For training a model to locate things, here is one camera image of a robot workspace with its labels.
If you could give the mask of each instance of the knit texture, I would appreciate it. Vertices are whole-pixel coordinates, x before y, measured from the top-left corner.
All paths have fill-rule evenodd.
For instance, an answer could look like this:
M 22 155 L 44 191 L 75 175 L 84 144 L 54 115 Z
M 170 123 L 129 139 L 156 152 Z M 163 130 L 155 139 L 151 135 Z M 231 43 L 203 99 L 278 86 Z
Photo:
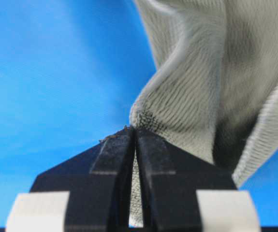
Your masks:
M 278 148 L 278 0 L 135 3 L 157 71 L 130 124 L 227 169 L 242 185 Z M 138 205 L 133 225 L 142 224 Z

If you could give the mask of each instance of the white pad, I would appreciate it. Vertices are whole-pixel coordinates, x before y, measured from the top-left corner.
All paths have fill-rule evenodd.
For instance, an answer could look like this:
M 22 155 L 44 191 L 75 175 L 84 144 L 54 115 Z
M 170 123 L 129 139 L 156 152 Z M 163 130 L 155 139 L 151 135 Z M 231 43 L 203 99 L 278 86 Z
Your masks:
M 19 194 L 6 232 L 63 232 L 68 199 L 68 191 Z
M 203 232 L 260 232 L 248 191 L 197 190 Z

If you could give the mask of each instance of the knitted fabric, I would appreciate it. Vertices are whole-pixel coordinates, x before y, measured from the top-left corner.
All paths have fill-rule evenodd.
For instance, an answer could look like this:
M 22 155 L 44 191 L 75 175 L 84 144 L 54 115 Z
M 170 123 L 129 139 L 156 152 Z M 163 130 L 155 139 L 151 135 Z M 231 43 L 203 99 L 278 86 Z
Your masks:
M 227 169 L 242 185 L 278 148 L 278 0 L 135 3 L 157 71 L 130 124 Z M 142 225 L 138 180 L 135 226 Z

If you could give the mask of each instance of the black metal jaw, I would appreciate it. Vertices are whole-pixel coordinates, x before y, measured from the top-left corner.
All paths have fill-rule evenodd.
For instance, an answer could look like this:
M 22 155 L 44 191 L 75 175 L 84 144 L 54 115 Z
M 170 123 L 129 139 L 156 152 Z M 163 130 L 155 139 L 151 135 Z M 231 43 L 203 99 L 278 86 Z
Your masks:
M 128 227 L 135 149 L 143 228 Z M 203 228 L 197 189 L 235 190 L 236 186 L 229 172 L 160 136 L 128 127 L 38 175 L 30 193 L 70 193 L 65 232 L 198 232 Z

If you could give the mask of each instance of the blue background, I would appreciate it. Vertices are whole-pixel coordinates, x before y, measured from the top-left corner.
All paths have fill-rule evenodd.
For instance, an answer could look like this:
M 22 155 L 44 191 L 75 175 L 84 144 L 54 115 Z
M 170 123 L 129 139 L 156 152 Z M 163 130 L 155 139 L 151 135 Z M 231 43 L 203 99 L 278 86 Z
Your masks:
M 154 72 L 131 0 L 0 0 L 0 226 L 38 173 L 128 125 Z M 278 225 L 278 152 L 242 189 Z

